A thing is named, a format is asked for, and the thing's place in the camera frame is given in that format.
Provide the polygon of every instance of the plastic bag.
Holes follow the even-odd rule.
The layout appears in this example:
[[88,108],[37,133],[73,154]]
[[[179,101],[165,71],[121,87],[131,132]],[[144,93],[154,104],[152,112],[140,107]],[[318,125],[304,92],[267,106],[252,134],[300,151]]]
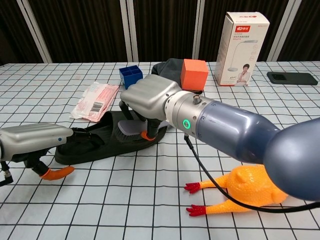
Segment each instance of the plastic bag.
[[108,110],[118,90],[119,86],[94,82],[84,91],[82,98],[71,112],[71,117],[98,122]]

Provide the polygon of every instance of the gray cloth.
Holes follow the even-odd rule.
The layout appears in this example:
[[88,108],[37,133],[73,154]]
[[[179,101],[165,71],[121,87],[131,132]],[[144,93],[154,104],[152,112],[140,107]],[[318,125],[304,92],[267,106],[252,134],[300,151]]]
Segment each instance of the gray cloth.
[[[151,74],[159,75],[163,78],[175,81],[181,87],[180,76],[181,76],[181,70],[182,70],[183,64],[184,64],[183,59],[169,58],[167,61],[160,62],[154,65],[151,70]],[[193,92],[196,94],[202,94],[203,91],[190,90],[190,92]]]

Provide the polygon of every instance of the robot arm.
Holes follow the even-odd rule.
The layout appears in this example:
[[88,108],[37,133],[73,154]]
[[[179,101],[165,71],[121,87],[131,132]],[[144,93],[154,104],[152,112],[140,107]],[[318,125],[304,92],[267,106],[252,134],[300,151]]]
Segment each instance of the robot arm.
[[[148,125],[167,121],[238,161],[263,164],[288,195],[320,201],[320,118],[280,130],[259,114],[182,91],[157,75],[139,80],[120,98]],[[146,135],[152,138],[149,129]]]
[[40,158],[56,146],[67,142],[90,140],[98,145],[104,142],[97,136],[80,128],[67,128],[50,123],[36,123],[0,129],[0,163],[5,180],[0,187],[13,182],[7,161],[24,162],[26,168],[32,169],[45,180],[57,180],[74,170],[67,166],[53,171]]

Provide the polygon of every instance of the blue container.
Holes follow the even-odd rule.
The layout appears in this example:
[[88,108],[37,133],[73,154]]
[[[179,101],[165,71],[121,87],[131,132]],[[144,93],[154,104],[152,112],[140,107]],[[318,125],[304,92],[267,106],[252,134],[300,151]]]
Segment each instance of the blue container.
[[119,68],[119,72],[125,89],[128,89],[130,85],[144,78],[142,71],[137,65]]

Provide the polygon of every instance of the black cable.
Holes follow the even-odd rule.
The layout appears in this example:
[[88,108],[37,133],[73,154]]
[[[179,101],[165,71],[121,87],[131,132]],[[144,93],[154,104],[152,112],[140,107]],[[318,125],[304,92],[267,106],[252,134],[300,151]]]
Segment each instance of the black cable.
[[205,168],[205,166],[202,164],[202,162],[199,159],[199,156],[197,155],[193,144],[191,143],[189,136],[187,134],[184,135],[184,140],[186,141],[186,144],[189,146],[189,148],[191,149],[195,159],[197,160],[197,162],[199,163],[200,167],[202,168],[202,170],[205,172],[205,174],[208,176],[208,178],[210,179],[210,181],[215,185],[215,187],[225,196],[227,197],[229,200],[231,200],[232,202],[234,202],[235,204],[246,208],[246,209],[251,209],[251,210],[255,210],[255,211],[260,211],[260,212],[265,212],[265,213],[274,213],[274,214],[284,214],[284,213],[295,213],[295,212],[301,212],[301,211],[305,211],[305,210],[310,210],[310,209],[315,209],[315,208],[319,208],[320,207],[320,202],[313,202],[313,203],[309,203],[306,205],[302,205],[302,206],[295,206],[295,207],[287,207],[287,208],[281,208],[281,209],[274,209],[274,208],[266,208],[266,207],[259,207],[259,206],[252,206],[252,205],[248,205],[245,204],[243,202],[240,202],[236,199],[234,199],[232,196],[230,196],[227,192],[225,192],[220,186],[219,184],[214,180],[214,178],[210,175],[210,173],[207,171],[207,169]]
[[14,182],[14,179],[9,171],[10,167],[5,161],[0,160],[1,171],[4,172],[4,180],[0,181],[0,187],[11,184]]

